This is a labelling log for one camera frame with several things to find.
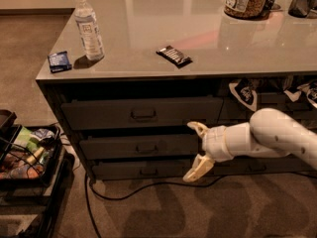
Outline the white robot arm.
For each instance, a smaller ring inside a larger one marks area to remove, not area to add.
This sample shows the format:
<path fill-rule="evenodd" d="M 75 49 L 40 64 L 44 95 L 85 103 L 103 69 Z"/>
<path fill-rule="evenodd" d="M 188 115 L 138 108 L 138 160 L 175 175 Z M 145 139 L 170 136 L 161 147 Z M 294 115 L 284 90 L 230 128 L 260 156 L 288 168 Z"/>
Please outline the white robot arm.
<path fill-rule="evenodd" d="M 216 163 L 239 156 L 282 158 L 292 154 L 317 169 L 317 134 L 277 109 L 260 109 L 249 122 L 232 126 L 208 128 L 196 121 L 187 126 L 202 140 L 204 155 L 196 155 L 183 177 L 185 182 L 197 181 Z"/>

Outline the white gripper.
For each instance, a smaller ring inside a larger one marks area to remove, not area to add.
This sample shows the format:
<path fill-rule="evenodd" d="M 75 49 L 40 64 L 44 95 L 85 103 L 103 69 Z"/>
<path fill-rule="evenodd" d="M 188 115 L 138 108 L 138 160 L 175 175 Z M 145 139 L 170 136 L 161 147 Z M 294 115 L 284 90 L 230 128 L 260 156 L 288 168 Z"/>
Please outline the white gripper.
<path fill-rule="evenodd" d="M 195 182 L 205 176 L 214 167 L 215 162 L 222 163 L 233 160 L 226 145 L 226 127 L 208 128 L 197 121 L 190 121 L 187 126 L 202 138 L 202 149 L 206 155 L 197 155 L 191 169 L 185 174 L 185 182 Z"/>

